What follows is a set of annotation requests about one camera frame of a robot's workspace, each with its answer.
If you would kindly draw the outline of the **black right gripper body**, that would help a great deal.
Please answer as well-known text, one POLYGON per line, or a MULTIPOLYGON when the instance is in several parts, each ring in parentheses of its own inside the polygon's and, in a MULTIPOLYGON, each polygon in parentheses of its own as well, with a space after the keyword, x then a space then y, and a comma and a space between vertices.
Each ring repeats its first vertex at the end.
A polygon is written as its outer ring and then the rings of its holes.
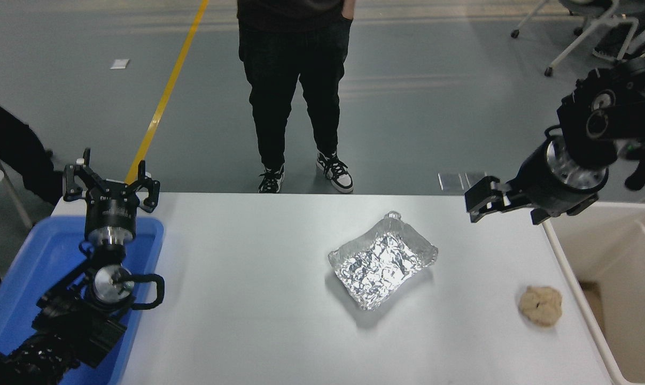
POLYGON ((527 200, 532 223, 539 225, 563 214, 576 216, 593 205, 605 186, 605 168, 584 168, 571 158, 565 141, 544 141, 509 185, 527 200))

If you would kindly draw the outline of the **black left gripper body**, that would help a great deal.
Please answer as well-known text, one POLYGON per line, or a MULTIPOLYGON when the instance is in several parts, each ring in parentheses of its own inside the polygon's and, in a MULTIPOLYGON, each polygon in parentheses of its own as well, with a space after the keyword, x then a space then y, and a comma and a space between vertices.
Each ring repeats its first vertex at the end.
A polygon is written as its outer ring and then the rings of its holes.
POLYGON ((85 233, 113 227, 136 233, 136 214, 139 198, 131 194, 124 196, 127 185, 123 182, 93 184, 86 192, 85 233))

